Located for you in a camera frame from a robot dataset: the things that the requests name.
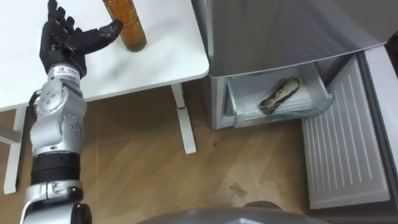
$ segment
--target table leg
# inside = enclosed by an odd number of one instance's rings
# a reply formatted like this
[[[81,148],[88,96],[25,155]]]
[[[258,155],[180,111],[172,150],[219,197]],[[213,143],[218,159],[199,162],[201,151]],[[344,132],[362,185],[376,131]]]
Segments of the table leg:
[[[18,108],[15,114],[14,129],[0,127],[0,141],[10,145],[7,161],[4,193],[12,194],[17,191],[19,159],[21,156],[22,135],[24,133],[26,107]]]
[[[182,84],[177,83],[171,85],[175,102],[177,104],[178,120],[180,121],[180,129],[182,135],[182,142],[185,153],[190,154],[197,151],[195,140],[193,138],[191,121],[188,114],[188,109],[183,97]]]

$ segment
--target glass bottle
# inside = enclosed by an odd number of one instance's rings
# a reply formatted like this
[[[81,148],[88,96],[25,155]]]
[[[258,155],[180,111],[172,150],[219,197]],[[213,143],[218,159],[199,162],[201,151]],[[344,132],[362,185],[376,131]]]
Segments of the glass bottle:
[[[147,39],[132,0],[103,1],[111,18],[123,22],[123,30],[120,36],[127,49],[132,52],[142,50],[147,43]]]

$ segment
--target refrigerator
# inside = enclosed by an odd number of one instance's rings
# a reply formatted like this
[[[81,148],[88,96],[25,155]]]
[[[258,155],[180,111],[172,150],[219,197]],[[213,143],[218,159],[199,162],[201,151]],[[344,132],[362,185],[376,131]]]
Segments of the refrigerator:
[[[395,0],[192,0],[210,60],[213,129],[302,120],[310,214],[398,222],[398,78],[383,46]],[[271,115],[283,82],[298,92]]]

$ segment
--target silver robotic arm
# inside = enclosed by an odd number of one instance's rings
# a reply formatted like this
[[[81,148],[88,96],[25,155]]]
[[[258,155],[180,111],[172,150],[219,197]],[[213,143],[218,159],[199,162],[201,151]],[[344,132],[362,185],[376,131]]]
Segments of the silver robotic arm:
[[[56,64],[36,99],[31,186],[25,193],[21,224],[91,223],[90,208],[80,204],[80,154],[87,106],[78,70]]]
[[[87,110],[80,80],[86,75],[85,54],[113,42],[123,24],[82,32],[65,10],[50,0],[49,20],[44,24],[40,59],[48,80],[34,93],[30,106],[37,117],[30,131],[33,163],[30,187],[20,224],[91,224],[89,206],[83,200],[80,155]]]

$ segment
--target refrigerator drawer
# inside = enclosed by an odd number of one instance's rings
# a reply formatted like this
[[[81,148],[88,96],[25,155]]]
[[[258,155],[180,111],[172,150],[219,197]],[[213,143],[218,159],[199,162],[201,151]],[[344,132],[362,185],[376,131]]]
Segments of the refrigerator drawer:
[[[260,102],[292,77],[303,80],[298,91],[272,114],[261,110]],[[237,128],[319,114],[333,102],[333,95],[327,92],[313,63],[260,75],[230,77],[227,87],[234,112],[233,124]]]

